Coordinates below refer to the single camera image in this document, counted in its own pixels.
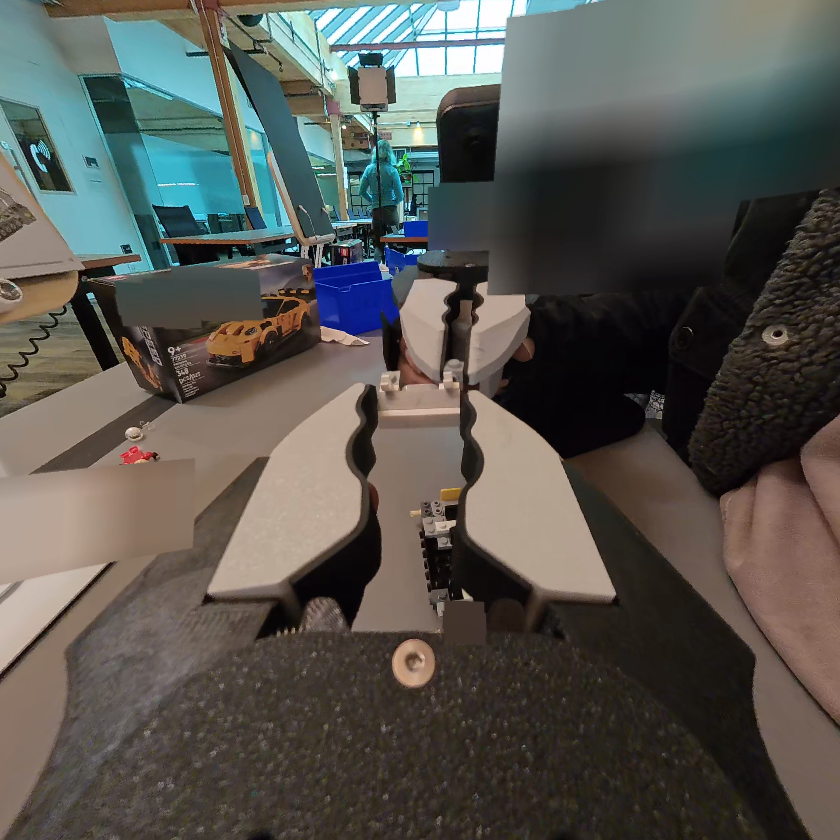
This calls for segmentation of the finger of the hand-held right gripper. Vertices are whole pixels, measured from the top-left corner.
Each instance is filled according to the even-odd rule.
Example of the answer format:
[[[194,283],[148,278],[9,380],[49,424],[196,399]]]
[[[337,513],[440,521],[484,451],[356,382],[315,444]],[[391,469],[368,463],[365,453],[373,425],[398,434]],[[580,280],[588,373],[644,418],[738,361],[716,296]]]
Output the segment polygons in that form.
[[[416,366],[433,383],[443,381],[447,353],[449,305],[457,284],[444,279],[416,279],[400,310],[402,337]]]
[[[528,335],[530,310],[523,294],[489,293],[476,285],[466,344],[465,379],[485,396],[494,396],[502,370]]]

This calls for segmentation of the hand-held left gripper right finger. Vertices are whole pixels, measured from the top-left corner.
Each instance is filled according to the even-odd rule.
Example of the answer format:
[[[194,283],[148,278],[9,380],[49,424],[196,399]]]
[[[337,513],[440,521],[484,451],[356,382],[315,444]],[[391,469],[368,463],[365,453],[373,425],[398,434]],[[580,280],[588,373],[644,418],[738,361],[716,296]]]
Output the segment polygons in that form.
[[[486,611],[518,603],[527,630],[550,603],[612,604],[615,587],[554,449],[479,392],[465,395],[460,434],[456,586]]]

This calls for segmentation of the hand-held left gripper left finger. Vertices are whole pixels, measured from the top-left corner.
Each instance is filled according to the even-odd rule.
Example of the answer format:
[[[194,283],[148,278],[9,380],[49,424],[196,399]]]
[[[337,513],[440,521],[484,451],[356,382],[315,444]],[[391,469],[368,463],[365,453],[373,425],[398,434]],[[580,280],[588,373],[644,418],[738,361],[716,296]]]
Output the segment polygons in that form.
[[[206,590],[211,602],[275,606],[290,625],[327,597],[354,624],[382,562],[369,482],[377,423],[375,388],[353,384],[275,447]]]

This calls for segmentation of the white toy brick plate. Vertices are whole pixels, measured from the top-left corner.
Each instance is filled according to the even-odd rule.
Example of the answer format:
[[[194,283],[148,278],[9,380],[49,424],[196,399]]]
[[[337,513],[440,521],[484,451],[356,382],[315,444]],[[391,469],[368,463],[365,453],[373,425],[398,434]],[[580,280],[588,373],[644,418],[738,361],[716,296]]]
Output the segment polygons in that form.
[[[452,371],[441,383],[401,385],[399,371],[382,373],[377,389],[381,427],[457,427],[460,420],[460,382]]]

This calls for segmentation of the toy brick car chassis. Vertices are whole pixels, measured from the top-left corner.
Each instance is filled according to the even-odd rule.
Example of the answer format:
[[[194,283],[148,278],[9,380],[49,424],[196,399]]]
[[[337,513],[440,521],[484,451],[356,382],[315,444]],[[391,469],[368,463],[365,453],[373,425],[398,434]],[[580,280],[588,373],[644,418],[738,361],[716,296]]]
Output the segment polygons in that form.
[[[442,489],[438,498],[423,501],[419,509],[411,512],[418,524],[429,603],[439,618],[443,618],[450,602],[472,600],[454,583],[453,577],[455,525],[461,492],[461,487]]]

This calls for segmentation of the grey desk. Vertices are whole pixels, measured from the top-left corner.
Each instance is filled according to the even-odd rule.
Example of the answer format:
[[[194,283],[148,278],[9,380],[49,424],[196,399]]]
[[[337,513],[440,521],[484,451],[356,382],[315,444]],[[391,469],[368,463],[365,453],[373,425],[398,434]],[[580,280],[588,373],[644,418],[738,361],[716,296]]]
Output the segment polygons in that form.
[[[153,421],[153,449],[194,459],[195,510],[201,512],[255,458],[357,382],[382,371],[381,341],[364,347],[323,343],[276,367]],[[2,419],[2,474],[25,475],[70,452],[132,409],[145,393],[127,366],[73,385]],[[456,428],[379,428],[371,479],[381,501],[385,557],[364,597],[358,631],[434,627],[422,573],[412,560],[407,513],[417,501],[461,480]],[[573,458],[570,464],[606,494],[656,549],[718,611],[757,659],[755,709],[767,750],[813,838],[838,838],[838,728],[792,676],[754,625],[721,557],[721,515],[686,465],[653,430]],[[137,577],[151,558],[119,562],[2,678],[2,834],[26,803],[64,716],[65,651]]]

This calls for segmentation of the person's right hand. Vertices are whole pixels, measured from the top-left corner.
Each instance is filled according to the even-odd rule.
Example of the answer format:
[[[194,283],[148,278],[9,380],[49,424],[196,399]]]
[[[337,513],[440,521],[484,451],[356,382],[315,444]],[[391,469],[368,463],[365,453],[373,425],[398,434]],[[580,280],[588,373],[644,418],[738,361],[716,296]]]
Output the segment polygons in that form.
[[[404,338],[400,338],[398,341],[398,349],[400,351],[398,363],[397,363],[397,370],[399,370],[401,374],[402,384],[403,385],[425,385],[425,384],[432,384],[433,381],[425,375],[414,363],[414,361],[410,358],[406,342]],[[512,356],[512,359],[519,363],[527,363],[530,362],[533,358],[535,351],[535,345],[531,338],[526,338],[522,344],[517,348],[515,353]],[[543,387],[542,383],[524,383],[520,384],[521,387],[517,389],[517,391],[521,391],[520,396],[524,395],[541,395],[545,396],[546,391]]]

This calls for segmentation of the large blue bin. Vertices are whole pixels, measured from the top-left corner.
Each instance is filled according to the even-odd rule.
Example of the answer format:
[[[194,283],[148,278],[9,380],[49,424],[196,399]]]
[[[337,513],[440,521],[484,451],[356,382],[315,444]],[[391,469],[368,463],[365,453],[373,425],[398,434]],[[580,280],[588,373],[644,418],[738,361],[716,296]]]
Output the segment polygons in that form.
[[[390,275],[373,260],[313,271],[318,315],[323,327],[358,335],[399,318]]]

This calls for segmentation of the black toy car box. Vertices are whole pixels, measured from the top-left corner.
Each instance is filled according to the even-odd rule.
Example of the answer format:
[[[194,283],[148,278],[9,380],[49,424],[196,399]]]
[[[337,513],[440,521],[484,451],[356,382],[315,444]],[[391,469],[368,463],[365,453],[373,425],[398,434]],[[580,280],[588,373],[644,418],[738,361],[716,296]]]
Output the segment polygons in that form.
[[[136,382],[184,404],[321,341],[312,263],[263,255],[95,279]]]

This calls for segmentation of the black flag panel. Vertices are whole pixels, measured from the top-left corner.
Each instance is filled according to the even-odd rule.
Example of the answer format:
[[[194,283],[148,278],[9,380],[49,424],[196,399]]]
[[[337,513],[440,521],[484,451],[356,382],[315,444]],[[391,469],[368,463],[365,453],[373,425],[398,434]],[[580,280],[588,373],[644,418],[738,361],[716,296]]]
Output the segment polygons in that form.
[[[294,235],[303,245],[333,241],[329,212],[280,82],[236,45],[225,53],[266,133],[269,170]]]

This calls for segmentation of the wooden office table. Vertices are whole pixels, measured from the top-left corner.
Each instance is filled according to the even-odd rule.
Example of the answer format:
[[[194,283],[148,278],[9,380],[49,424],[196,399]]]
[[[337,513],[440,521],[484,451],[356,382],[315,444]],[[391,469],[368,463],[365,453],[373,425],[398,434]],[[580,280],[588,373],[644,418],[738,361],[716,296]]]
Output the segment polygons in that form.
[[[162,238],[163,245],[171,245],[182,266],[193,266],[218,261],[230,249],[247,250],[255,255],[284,253],[289,248],[299,249],[296,236],[289,227],[263,228],[242,232],[205,234]]]

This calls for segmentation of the pink cloth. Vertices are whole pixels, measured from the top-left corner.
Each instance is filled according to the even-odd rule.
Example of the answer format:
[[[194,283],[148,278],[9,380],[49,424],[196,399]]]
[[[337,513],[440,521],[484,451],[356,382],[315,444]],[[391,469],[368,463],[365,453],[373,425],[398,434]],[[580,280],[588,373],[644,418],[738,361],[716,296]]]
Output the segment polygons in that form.
[[[839,722],[839,419],[720,504],[723,559],[743,603]]]

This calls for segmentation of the black office chair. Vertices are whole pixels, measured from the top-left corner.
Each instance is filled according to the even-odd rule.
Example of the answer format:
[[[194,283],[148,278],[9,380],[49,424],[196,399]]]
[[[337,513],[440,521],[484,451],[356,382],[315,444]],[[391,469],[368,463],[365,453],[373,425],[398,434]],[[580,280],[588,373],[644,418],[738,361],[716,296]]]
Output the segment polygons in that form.
[[[167,238],[198,237],[208,234],[206,226],[198,222],[189,206],[158,206],[153,210]]]

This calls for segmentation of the dark fleece jacket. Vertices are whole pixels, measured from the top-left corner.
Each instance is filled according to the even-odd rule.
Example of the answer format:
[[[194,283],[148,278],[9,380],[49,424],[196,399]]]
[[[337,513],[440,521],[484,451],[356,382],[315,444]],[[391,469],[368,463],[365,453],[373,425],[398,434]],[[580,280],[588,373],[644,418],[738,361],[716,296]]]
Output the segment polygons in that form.
[[[663,412],[717,497],[838,414],[838,188],[742,203],[724,261],[671,333]]]

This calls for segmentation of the instruction booklet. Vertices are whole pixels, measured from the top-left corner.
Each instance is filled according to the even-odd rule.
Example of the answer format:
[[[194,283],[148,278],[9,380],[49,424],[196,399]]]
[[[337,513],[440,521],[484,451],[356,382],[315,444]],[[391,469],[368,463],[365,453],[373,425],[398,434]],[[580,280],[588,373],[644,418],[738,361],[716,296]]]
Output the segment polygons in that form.
[[[1,157],[1,277],[44,277],[82,264],[32,193]]]

